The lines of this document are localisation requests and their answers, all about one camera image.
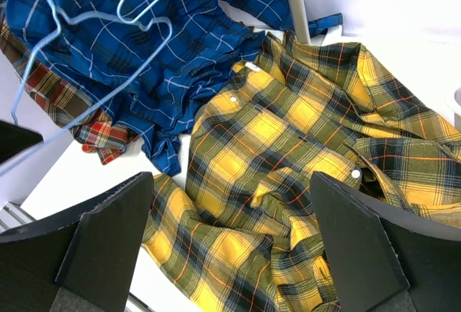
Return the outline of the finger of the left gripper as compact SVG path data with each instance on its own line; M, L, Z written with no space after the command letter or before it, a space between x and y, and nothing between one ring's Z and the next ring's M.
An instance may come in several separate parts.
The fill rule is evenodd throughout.
M24 150L43 142L40 133L10 122L1 121L0 163L4 163Z

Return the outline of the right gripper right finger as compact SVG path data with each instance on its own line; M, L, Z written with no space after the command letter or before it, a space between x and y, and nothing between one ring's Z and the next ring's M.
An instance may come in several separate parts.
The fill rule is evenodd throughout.
M343 311L459 311L460 230L321 172L310 199Z

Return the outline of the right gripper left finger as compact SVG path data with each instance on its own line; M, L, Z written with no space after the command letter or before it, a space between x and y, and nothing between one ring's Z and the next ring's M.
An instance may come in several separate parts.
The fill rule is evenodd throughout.
M153 188L140 172L1 233L1 310L125 310Z

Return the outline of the yellow black plaid shirt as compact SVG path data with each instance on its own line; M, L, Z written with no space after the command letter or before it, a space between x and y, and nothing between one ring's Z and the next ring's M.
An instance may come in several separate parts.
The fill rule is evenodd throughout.
M185 187L154 179L143 247L203 311L340 311L316 171L460 226L460 132L362 44L264 38L194 124Z

